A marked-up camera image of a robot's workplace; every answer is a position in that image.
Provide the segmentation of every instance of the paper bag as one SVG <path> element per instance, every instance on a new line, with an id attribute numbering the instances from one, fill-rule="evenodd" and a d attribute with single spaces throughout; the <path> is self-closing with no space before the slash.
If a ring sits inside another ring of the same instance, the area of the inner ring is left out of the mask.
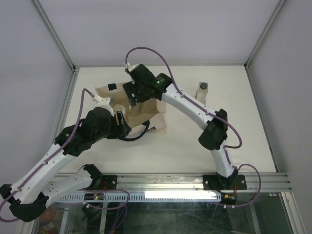
<path id="1" fill-rule="evenodd" d="M 108 84 L 96 88 L 96 92 L 102 98 L 113 98 L 113 110 L 122 110 L 125 120 L 132 131 L 129 135 L 138 135 L 146 128 L 142 123 L 150 121 L 148 132 L 166 133 L 167 125 L 165 121 L 166 103 L 151 98 L 144 103 L 138 103 L 131 107 L 128 97 L 124 92 L 122 85 L 125 83 Z"/>

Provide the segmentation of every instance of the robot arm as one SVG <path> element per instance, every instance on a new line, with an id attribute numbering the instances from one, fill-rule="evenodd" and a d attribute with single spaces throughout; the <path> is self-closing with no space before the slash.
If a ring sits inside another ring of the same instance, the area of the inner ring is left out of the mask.
<path id="1" fill-rule="evenodd" d="M 1 186 L 2 197 L 6 199 L 11 196 L 8 202 L 11 203 L 10 210 L 15 217 L 24 222 L 32 221 L 66 194 L 83 188 L 95 190 L 101 184 L 102 173 L 93 164 L 84 166 L 73 176 L 49 183 L 65 165 L 90 149 L 95 142 L 103 138 L 125 137 L 131 131 L 122 112 L 114 115 L 110 98 L 96 96 L 94 101 L 97 103 L 96 107 L 88 112 L 85 119 L 80 120 L 73 138 L 62 150 L 48 160 L 67 141 L 74 125 L 62 130 L 49 151 L 27 175 L 12 185 Z M 29 176 L 31 178 L 20 188 Z"/>
<path id="2" fill-rule="evenodd" d="M 183 95 L 179 94 L 169 76 L 159 74 L 155 77 L 143 64 L 134 66 L 127 64 L 126 72 L 132 78 L 131 82 L 123 85 L 130 105 L 135 106 L 137 103 L 145 102 L 150 98 L 157 98 L 186 114 L 203 130 L 198 141 L 203 147 L 211 151 L 220 179 L 222 182 L 231 184 L 238 171 L 229 165 L 224 150 L 227 138 L 227 125 L 208 115 L 207 112 L 200 110 L 184 98 Z M 204 107 L 209 113 L 214 113 L 227 121 L 226 111 L 221 109 L 217 112 L 190 95 L 188 95 L 188 98 Z"/>

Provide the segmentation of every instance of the purple cable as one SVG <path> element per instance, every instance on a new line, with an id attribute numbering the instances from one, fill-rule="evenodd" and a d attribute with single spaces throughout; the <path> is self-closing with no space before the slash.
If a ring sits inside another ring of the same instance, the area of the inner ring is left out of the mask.
<path id="1" fill-rule="evenodd" d="M 258 199 L 258 197 L 260 196 L 261 184 L 262 184 L 260 173 L 259 173 L 259 171 L 257 170 L 257 168 L 256 168 L 255 166 L 253 166 L 253 165 L 251 165 L 251 164 L 249 164 L 249 163 L 243 163 L 243 164 L 241 164 L 239 167 L 234 166 L 234 165 L 231 163 L 229 154 L 228 154 L 228 152 L 227 152 L 226 150 L 225 150 L 225 155 L 226 155 L 226 159 L 227 159 L 228 163 L 229 163 L 234 169 L 236 169 L 236 170 L 239 171 L 243 166 L 249 166 L 249 167 L 252 167 L 252 168 L 255 170 L 255 172 L 257 173 L 257 175 L 258 175 L 258 178 L 259 178 L 259 188 L 258 188 L 257 194 L 256 194 L 256 195 L 254 196 L 254 198 L 251 199 L 249 202 L 246 202 L 246 203 L 241 204 L 241 205 L 236 205 L 235 207 L 244 207 L 244 206 L 248 206 L 248 205 L 250 205 L 251 203 L 253 203 L 254 201 L 256 201 L 256 200 Z"/>
<path id="2" fill-rule="evenodd" d="M 152 52 L 154 52 L 155 54 L 157 54 L 157 55 L 161 58 L 161 60 L 164 62 L 164 64 L 166 65 L 166 67 L 167 67 L 167 69 L 168 69 L 168 72 L 169 72 L 169 75 L 170 75 L 170 77 L 171 77 L 171 79 L 172 79 L 172 83 L 174 84 L 176 91 L 177 91 L 180 95 L 183 95 L 183 97 L 184 97 L 185 99 L 187 99 L 191 104 L 193 104 L 193 105 L 195 105 L 196 107 L 198 107 L 200 110 L 202 110 L 203 112 L 205 112 L 207 115 L 210 115 L 210 116 L 212 116 L 212 117 L 214 117 L 214 118 L 216 118 L 216 119 L 222 121 L 223 123 L 225 123 L 226 125 L 228 125 L 229 128 L 231 128 L 231 129 L 234 131 L 234 133 L 235 133 L 235 134 L 237 135 L 237 137 L 238 137 L 239 144 L 238 144 L 237 146 L 225 145 L 224 147 L 226 147 L 226 148 L 232 148 L 232 149 L 237 149 L 237 148 L 240 148 L 240 147 L 242 146 L 242 144 L 243 144 L 242 138 L 240 137 L 238 131 L 237 131 L 228 121 L 226 121 L 226 120 L 224 120 L 224 119 L 222 119 L 222 118 L 220 118 L 220 117 L 218 117 L 218 116 L 216 116 L 216 115 L 214 115 L 214 114 L 212 114 L 212 113 L 209 113 L 208 110 L 206 110 L 204 107 L 198 105 L 195 101 L 193 101 L 192 99 L 190 99 L 188 96 L 186 96 L 186 95 L 179 89 L 179 87 L 178 87 L 178 85 L 176 84 L 176 81 L 175 81 L 175 79 L 174 79 L 174 76 L 173 76 L 173 74 L 172 74 L 172 72 L 171 72 L 171 69 L 170 69 L 170 67 L 169 67 L 169 64 L 167 63 L 167 61 L 165 60 L 165 58 L 164 58 L 160 53 L 158 53 L 156 50 L 153 50 L 153 49 L 148 48 L 148 47 L 143 47 L 143 46 L 135 47 L 135 48 L 129 50 L 129 52 L 127 53 L 126 58 L 125 58 L 125 64 L 128 63 L 128 56 L 129 56 L 129 54 L 130 54 L 132 51 L 138 50 L 138 49 L 149 50 L 149 51 L 152 51 Z"/>
<path id="3" fill-rule="evenodd" d="M 119 208 L 125 206 L 125 205 L 129 202 L 130 197 L 131 197 L 131 196 L 130 196 L 130 193 L 129 193 L 128 191 L 124 190 L 124 189 L 115 189 L 115 190 L 106 190 L 106 191 L 103 191 L 103 190 L 101 190 L 101 191 L 96 191 L 96 190 L 80 189 L 80 191 L 89 192 L 89 193 L 123 192 L 123 193 L 126 193 L 126 194 L 128 195 L 128 198 L 127 198 L 127 200 L 126 200 L 124 203 L 122 203 L 120 206 L 112 207 L 112 208 L 101 208 L 101 207 L 97 207 L 97 206 L 91 205 L 90 203 L 87 203 L 87 202 L 85 203 L 85 204 L 87 204 L 87 205 L 89 205 L 89 206 L 91 206 L 91 207 L 93 207 L 93 208 L 95 208 L 95 209 L 103 210 L 103 211 L 119 209 Z"/>
<path id="4" fill-rule="evenodd" d="M 82 114 L 82 108 L 83 108 L 83 100 L 84 100 L 84 93 L 87 92 L 92 98 L 94 98 L 94 95 L 87 89 L 83 89 L 82 90 L 82 94 L 81 94 L 81 102 L 80 102 L 80 109 L 79 109 L 79 114 L 78 114 L 78 117 L 77 117 L 77 121 L 76 121 L 76 124 L 74 126 L 74 129 L 72 131 L 72 133 L 70 134 L 70 136 L 68 137 L 67 141 L 59 148 L 57 149 L 53 154 L 51 154 L 51 156 L 49 156 L 44 162 L 45 163 L 48 163 L 55 155 L 57 155 L 62 149 L 64 149 L 64 147 L 71 141 L 71 139 L 73 138 L 77 128 L 78 128 L 78 125 L 79 125 L 79 121 L 80 121 L 80 118 L 81 118 L 81 114 Z M 38 166 L 25 180 L 24 182 L 18 186 L 18 190 L 22 189 L 22 187 L 44 166 L 44 164 L 41 164 L 40 166 Z M 13 197 L 15 194 L 17 193 L 17 191 L 14 191 L 12 192 L 0 205 L 0 212 L 2 210 L 2 208 L 4 207 L 5 203 L 11 198 Z M 15 219 L 11 219 L 11 220 L 7 220 L 7 219 L 4 219 L 0 216 L 0 221 L 1 222 L 4 222 L 4 223 L 12 223 L 12 222 L 15 222 L 15 221 L 18 221 L 19 219 L 18 218 L 15 218 Z"/>
<path id="5" fill-rule="evenodd" d="M 120 219 L 120 217 L 121 217 L 123 211 L 125 211 L 125 213 L 124 213 L 124 215 L 123 215 L 122 220 L 118 223 L 117 226 L 115 226 L 115 225 L 117 224 L 118 220 Z M 126 216 L 127 216 L 127 213 L 128 213 L 128 208 L 127 208 L 127 206 L 124 206 L 124 208 L 123 208 L 121 214 L 119 215 L 118 219 L 115 220 L 114 225 L 112 226 L 112 229 L 111 229 L 110 234 L 113 234 L 113 233 L 114 233 L 114 230 L 116 230 L 117 228 L 119 228 L 120 225 L 123 223 L 123 221 L 125 221 Z"/>

